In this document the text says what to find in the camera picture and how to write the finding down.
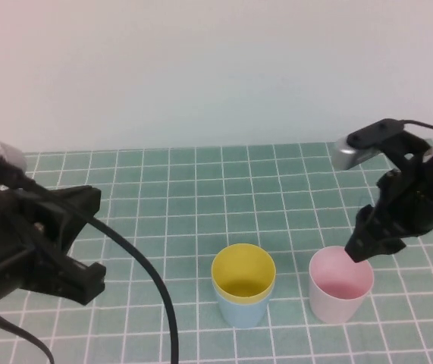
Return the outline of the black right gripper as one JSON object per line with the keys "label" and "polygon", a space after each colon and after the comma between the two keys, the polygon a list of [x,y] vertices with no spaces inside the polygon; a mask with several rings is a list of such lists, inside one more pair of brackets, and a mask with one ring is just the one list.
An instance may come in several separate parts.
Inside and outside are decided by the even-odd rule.
{"label": "black right gripper", "polygon": [[[367,205],[356,223],[345,252],[356,263],[375,256],[390,256],[406,248],[401,237],[419,236],[433,229],[433,161],[406,160],[377,182],[378,207]],[[381,228],[380,219],[397,229]]]}

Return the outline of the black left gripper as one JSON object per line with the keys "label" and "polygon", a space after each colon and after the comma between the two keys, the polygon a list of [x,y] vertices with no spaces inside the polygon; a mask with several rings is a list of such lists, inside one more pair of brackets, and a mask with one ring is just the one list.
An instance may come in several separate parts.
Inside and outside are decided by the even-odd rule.
{"label": "black left gripper", "polygon": [[[57,201],[94,217],[102,192],[92,186],[52,190]],[[106,267],[66,257],[86,221],[24,191],[0,190],[0,300],[17,289],[86,306],[105,289]],[[59,265],[53,258],[58,252]]]}

